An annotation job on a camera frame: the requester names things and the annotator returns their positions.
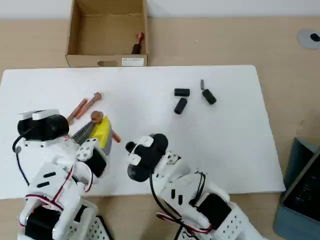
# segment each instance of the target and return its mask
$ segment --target yellow sponge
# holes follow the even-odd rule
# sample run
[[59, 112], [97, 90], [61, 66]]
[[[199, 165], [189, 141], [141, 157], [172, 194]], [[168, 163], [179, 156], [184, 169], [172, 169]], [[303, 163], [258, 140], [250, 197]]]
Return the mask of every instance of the yellow sponge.
[[112, 142], [112, 127], [108, 117], [104, 117], [102, 122], [96, 124], [93, 128], [89, 138], [97, 138], [99, 140], [100, 148], [104, 149]]

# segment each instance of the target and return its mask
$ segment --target wooden table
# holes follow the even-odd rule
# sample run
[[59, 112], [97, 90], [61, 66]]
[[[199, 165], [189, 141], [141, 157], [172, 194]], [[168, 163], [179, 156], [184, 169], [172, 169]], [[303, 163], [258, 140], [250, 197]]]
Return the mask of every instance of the wooden table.
[[[294, 136], [320, 143], [320, 50], [303, 49], [300, 29], [319, 31], [320, 17], [150, 19], [149, 66], [255, 65], [283, 172]], [[0, 21], [4, 69], [68, 67], [68, 22]], [[233, 195], [270, 240], [278, 193]], [[151, 196], [91, 198], [117, 240], [172, 240], [177, 226], [155, 217]], [[0, 232], [16, 239], [22, 199], [0, 201]]]

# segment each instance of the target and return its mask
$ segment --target copper bolt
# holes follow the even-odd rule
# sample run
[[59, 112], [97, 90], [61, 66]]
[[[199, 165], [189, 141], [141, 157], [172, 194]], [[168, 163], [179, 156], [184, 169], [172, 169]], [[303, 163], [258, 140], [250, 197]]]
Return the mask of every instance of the copper bolt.
[[145, 34], [143, 32], [139, 32], [136, 35], [136, 44], [141, 44], [141, 42], [145, 39]]
[[88, 110], [92, 107], [95, 102], [102, 99], [102, 96], [99, 92], [94, 94], [94, 97], [76, 114], [76, 119], [81, 118]]
[[100, 124], [104, 119], [104, 114], [101, 111], [93, 111], [91, 113], [91, 122], [95, 124]]
[[112, 130], [112, 137], [117, 143], [121, 142], [121, 137], [113, 130]]
[[78, 114], [78, 112], [81, 110], [81, 108], [88, 102], [88, 100], [85, 98], [83, 99], [80, 104], [73, 110], [73, 112], [66, 118], [68, 121], [69, 125], [72, 124], [74, 118]]

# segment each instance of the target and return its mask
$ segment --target cardboard box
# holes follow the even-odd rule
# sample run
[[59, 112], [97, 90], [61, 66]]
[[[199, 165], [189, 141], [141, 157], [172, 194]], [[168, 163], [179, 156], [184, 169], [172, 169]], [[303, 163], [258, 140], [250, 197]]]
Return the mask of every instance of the cardboard box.
[[[66, 60], [71, 68], [146, 66], [145, 0], [73, 0]], [[131, 54], [143, 32], [141, 54]]]

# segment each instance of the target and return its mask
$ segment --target white wall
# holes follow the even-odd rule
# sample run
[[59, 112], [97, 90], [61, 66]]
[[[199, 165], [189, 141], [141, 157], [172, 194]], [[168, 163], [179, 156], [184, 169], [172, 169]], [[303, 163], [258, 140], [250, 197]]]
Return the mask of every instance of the white wall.
[[[320, 15], [320, 0], [147, 0], [152, 17]], [[0, 0], [0, 19], [64, 19], [71, 0]]]

